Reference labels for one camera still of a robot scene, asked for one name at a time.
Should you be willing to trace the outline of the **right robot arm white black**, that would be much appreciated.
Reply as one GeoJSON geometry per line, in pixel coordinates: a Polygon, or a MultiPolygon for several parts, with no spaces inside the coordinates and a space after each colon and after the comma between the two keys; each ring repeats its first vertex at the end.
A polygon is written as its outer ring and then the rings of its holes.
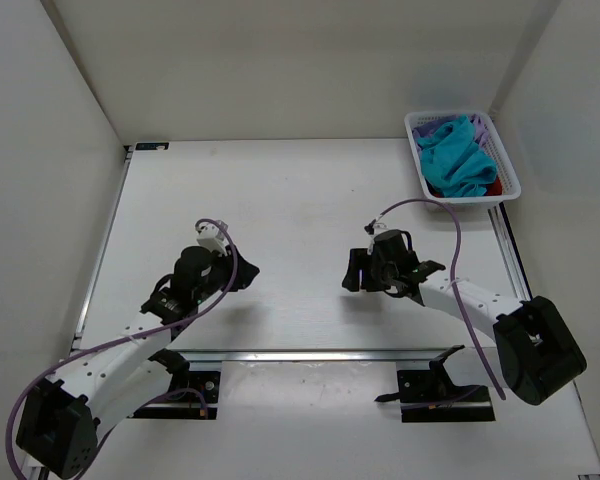
{"type": "Polygon", "coordinates": [[[507,297],[459,277],[456,247],[449,266],[418,258],[411,235],[391,229],[349,252],[342,286],[349,292],[408,299],[461,321],[479,364],[495,385],[538,406],[587,368],[585,356],[556,305],[546,297],[507,297]],[[489,337],[489,356],[475,338],[489,337]]]}

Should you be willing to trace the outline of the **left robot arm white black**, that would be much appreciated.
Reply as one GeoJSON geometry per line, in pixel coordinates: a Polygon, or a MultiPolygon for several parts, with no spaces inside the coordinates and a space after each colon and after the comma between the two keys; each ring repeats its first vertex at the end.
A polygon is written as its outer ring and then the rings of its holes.
{"type": "Polygon", "coordinates": [[[100,348],[62,361],[24,395],[16,445],[61,479],[78,479],[123,419],[159,396],[178,400],[188,363],[170,344],[210,297],[248,288],[260,270],[221,243],[185,248],[137,317],[100,348]]]}

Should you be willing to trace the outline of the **teal t shirt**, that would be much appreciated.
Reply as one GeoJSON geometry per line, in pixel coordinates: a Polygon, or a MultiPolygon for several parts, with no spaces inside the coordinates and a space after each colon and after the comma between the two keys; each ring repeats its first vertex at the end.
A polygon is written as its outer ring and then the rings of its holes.
{"type": "Polygon", "coordinates": [[[470,115],[456,115],[431,137],[415,139],[421,172],[443,198],[485,196],[498,178],[496,162],[474,142],[470,115]]]}

